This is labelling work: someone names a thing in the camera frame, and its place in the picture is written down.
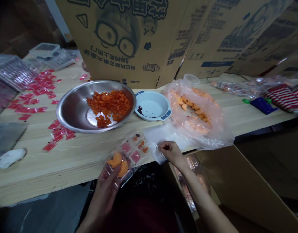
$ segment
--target metal bowl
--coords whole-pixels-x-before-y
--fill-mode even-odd
[[[120,122],[115,122],[109,117],[111,123],[106,128],[98,128],[97,116],[87,104],[87,97],[92,98],[94,92],[123,91],[131,103],[130,109]],[[77,133],[101,133],[114,129],[126,122],[133,114],[136,107],[136,97],[128,86],[116,81],[98,80],[77,86],[68,91],[59,101],[56,108],[58,121],[66,128]]]

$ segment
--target right hand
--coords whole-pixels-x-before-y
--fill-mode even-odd
[[[176,142],[164,141],[159,146],[159,150],[178,169],[181,169],[183,166],[187,165]]]

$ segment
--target crumpled paper towel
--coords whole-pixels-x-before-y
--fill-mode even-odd
[[[7,153],[0,156],[0,168],[8,168],[11,164],[18,162],[26,154],[24,148],[10,150]]]

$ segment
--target dried apricot slice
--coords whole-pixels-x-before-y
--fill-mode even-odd
[[[123,160],[120,167],[121,168],[120,168],[120,171],[118,173],[118,178],[121,178],[126,174],[128,168],[129,168],[129,165],[128,165],[126,160]]]

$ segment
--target wooden table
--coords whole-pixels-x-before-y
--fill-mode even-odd
[[[76,65],[53,74],[62,79],[54,90],[60,99],[68,90],[82,84],[76,75],[83,73],[81,60]],[[242,81],[237,75],[223,74],[222,78]],[[254,107],[244,104],[241,97],[223,93],[206,85],[207,81],[195,87],[209,92],[223,109],[228,125],[235,136],[290,120],[295,116],[281,110],[265,115]],[[96,179],[105,164],[105,158],[116,142],[133,129],[159,125],[162,122],[146,122],[135,113],[122,126],[100,134],[76,134],[76,138],[62,140],[49,153],[42,148],[51,141],[51,130],[47,127],[56,119],[56,105],[46,95],[38,97],[36,107],[48,107],[45,113],[34,114],[27,121],[28,128],[17,148],[27,148],[27,155],[8,169],[0,169],[0,206],[10,205],[42,194],[57,191],[86,181]],[[19,122],[20,114],[6,109],[0,115],[0,122]]]

